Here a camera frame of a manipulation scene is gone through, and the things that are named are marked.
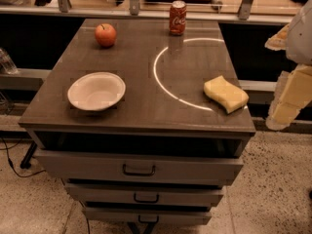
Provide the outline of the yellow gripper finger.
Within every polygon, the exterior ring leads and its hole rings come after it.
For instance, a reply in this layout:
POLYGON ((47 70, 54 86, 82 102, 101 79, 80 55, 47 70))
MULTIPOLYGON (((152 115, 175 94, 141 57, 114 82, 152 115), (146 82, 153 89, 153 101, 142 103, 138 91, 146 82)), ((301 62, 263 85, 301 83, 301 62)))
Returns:
POLYGON ((285 25, 265 42, 264 47, 272 51, 284 51, 286 49, 289 27, 288 24, 285 25))
POLYGON ((288 127, 312 101, 312 66, 299 64, 292 72, 283 71, 276 83, 266 126, 273 131, 288 127))

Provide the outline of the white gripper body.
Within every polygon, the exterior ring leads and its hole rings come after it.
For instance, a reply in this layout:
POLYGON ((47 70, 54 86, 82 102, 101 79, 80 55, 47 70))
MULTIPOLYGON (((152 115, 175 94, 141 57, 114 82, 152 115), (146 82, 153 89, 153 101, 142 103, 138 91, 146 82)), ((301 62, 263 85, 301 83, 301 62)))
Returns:
POLYGON ((286 55, 296 63, 312 64, 312 0, 304 4, 290 23, 286 55))

